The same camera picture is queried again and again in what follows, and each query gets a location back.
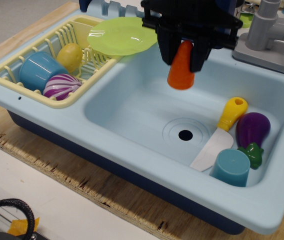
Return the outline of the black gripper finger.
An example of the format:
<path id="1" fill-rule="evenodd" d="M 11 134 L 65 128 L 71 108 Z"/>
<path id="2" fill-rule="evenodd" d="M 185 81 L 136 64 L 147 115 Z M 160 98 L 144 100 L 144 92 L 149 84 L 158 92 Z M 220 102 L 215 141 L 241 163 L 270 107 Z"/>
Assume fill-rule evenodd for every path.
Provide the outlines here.
<path id="1" fill-rule="evenodd" d="M 208 37 L 198 37 L 191 40 L 193 48 L 190 56 L 190 71 L 193 73 L 201 71 L 204 62 L 211 52 L 211 40 Z"/>
<path id="2" fill-rule="evenodd" d="M 181 44 L 181 37 L 174 32 L 169 32 L 162 28 L 158 28 L 156 32 L 162 60 L 167 65 L 172 65 Z"/>

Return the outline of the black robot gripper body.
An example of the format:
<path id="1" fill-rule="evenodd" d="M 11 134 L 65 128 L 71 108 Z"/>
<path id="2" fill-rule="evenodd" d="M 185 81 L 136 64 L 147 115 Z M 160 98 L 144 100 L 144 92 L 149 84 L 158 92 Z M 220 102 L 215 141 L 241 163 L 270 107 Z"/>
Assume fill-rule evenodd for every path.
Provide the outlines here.
<path id="1" fill-rule="evenodd" d="M 155 32 L 164 29 L 176 33 L 181 40 L 210 38 L 212 49 L 215 45 L 233 45 L 233 34 L 215 31 L 215 18 L 219 14 L 225 16 L 223 27 L 237 31 L 242 27 L 242 22 L 221 11 L 215 0 L 143 0 L 141 7 L 144 9 L 143 26 Z"/>

